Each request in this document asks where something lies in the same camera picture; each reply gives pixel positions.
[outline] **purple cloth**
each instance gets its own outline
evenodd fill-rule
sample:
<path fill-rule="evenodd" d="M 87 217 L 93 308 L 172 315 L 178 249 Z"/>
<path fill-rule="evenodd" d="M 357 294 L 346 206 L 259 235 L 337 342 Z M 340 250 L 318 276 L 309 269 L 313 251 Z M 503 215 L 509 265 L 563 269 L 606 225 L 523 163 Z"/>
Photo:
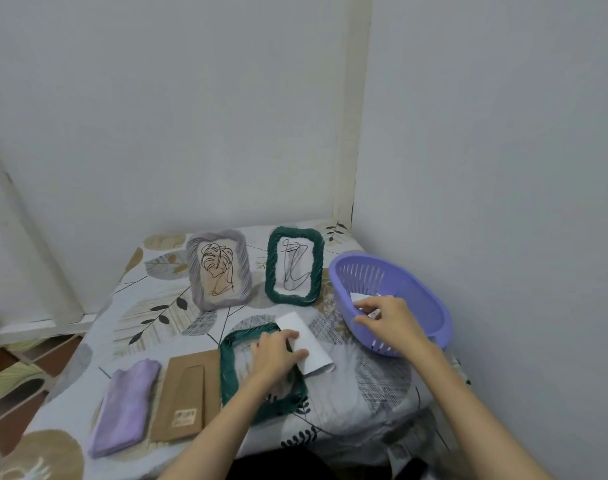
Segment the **purple cloth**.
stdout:
<path fill-rule="evenodd" d="M 106 456 L 139 443 L 144 437 L 148 396 L 162 365 L 156 360 L 136 362 L 113 374 L 88 444 L 92 458 Z"/>

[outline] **table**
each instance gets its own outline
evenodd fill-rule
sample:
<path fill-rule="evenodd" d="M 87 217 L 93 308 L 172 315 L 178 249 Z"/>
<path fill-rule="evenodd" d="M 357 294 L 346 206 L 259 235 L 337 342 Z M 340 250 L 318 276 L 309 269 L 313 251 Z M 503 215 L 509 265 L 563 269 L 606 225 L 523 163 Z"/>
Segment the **table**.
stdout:
<path fill-rule="evenodd" d="M 154 414 L 169 358 L 215 349 L 230 331 L 274 321 L 293 310 L 336 367 L 306 380 L 308 397 L 298 411 L 253 426 L 239 456 L 305 444 L 332 463 L 375 464 L 391 455 L 409 458 L 416 454 L 413 449 L 425 452 L 436 431 L 426 385 L 404 359 L 380 356 L 359 344 L 334 304 L 327 268 L 342 253 L 363 251 L 361 246 L 338 221 L 286 225 L 315 228 L 325 238 L 322 292 L 314 306 L 276 305 L 264 293 L 266 248 L 274 226 L 239 229 L 246 237 L 253 298 L 247 305 L 214 312 L 201 312 L 191 298 L 186 257 L 190 234 L 146 238 L 0 478 L 18 471 L 34 478 L 48 473 L 51 480 L 156 478 L 190 440 L 146 438 L 97 460 L 85 452 L 110 375 L 143 357 L 162 362 L 152 392 Z"/>

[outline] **floor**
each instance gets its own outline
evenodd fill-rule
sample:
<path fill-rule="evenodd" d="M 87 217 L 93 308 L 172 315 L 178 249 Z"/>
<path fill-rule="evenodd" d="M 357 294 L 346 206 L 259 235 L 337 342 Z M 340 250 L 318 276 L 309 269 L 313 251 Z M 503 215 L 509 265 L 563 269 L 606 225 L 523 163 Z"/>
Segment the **floor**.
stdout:
<path fill-rule="evenodd" d="M 0 460 L 12 452 L 82 335 L 57 335 L 0 347 Z"/>

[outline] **purple basket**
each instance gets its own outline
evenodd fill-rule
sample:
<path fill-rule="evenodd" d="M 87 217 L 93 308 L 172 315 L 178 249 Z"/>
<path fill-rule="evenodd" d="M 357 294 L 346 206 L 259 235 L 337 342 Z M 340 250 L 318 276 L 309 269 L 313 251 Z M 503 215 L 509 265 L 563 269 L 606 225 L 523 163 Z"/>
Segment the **purple basket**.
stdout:
<path fill-rule="evenodd" d="M 346 253 L 332 260 L 328 275 L 335 302 L 352 334 L 366 347 L 381 355 L 401 354 L 378 339 L 366 326 L 355 323 L 363 315 L 352 306 L 350 293 L 404 298 L 426 336 L 441 349 L 452 337 L 452 323 L 446 306 L 420 280 L 396 264 L 364 253 Z"/>

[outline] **person's right arm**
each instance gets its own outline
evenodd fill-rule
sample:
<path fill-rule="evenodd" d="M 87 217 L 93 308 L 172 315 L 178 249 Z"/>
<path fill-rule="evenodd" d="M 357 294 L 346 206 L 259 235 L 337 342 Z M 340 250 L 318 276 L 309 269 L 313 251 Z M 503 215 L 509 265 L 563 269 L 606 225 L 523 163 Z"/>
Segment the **person's right arm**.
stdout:
<path fill-rule="evenodd" d="M 444 411 L 479 479 L 551 480 L 464 384 L 439 347 L 426 337 L 403 299 L 373 296 L 354 305 L 365 314 L 380 309 L 378 319 L 362 315 L 356 322 L 370 328 L 413 364 Z"/>

